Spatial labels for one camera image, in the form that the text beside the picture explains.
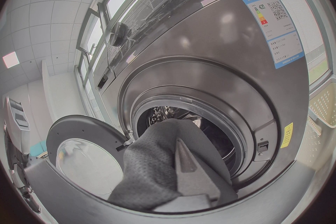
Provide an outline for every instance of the ceiling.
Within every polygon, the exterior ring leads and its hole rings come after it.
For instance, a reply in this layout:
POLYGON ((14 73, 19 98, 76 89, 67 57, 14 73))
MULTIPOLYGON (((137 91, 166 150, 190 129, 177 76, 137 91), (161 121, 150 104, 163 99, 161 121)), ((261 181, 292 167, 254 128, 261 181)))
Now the ceiling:
POLYGON ((93 0, 7 0, 0 18, 0 56, 16 52, 20 64, 0 61, 0 92, 49 75, 72 72, 77 38, 93 0))

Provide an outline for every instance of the ceiling light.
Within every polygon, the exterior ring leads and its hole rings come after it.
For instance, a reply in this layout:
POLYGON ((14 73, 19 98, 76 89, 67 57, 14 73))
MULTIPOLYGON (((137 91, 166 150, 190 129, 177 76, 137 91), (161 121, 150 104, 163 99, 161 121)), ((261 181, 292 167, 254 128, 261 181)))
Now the ceiling light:
POLYGON ((20 63, 15 51, 7 54, 6 56, 3 56, 2 58, 7 68, 13 67, 20 63))

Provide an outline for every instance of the washing machine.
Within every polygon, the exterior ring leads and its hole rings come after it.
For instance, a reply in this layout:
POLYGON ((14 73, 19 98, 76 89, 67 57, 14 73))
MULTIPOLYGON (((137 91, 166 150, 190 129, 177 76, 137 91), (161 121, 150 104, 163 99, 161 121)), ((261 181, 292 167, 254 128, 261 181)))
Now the washing machine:
POLYGON ((46 141, 49 161, 33 158, 25 168, 59 223, 292 221, 315 175, 297 161, 308 114, 318 134, 332 130, 319 128, 319 112, 309 110, 305 54, 281 0, 138 0, 104 37, 106 57, 94 79, 114 127, 61 118, 46 141), (192 120, 214 144, 237 201, 197 212, 138 212, 87 192, 60 168, 62 149, 78 139, 107 151, 123 170, 128 145, 168 118, 192 120))

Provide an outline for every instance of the white wall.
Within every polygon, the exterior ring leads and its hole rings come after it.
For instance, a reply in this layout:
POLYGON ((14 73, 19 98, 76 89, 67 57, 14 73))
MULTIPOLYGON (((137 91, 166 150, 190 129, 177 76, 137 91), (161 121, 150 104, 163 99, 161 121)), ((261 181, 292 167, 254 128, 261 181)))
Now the white wall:
POLYGON ((73 72, 49 76, 43 61, 42 77, 46 103, 53 122, 67 115, 87 115, 73 72))
POLYGON ((22 104, 30 126, 30 146, 45 140, 53 122, 44 96, 42 79, 22 85, 4 94, 1 107, 3 107, 6 96, 22 104))

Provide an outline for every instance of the gray towel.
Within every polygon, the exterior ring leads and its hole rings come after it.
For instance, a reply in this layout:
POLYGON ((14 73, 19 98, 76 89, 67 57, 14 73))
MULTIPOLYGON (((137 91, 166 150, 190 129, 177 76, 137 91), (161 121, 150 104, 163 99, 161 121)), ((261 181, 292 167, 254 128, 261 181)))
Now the gray towel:
POLYGON ((134 210, 151 210, 181 196, 174 169, 177 137, 221 190, 220 204, 237 199, 229 171, 210 140, 192 121, 172 118, 150 126, 125 150, 124 177, 108 201, 134 210))

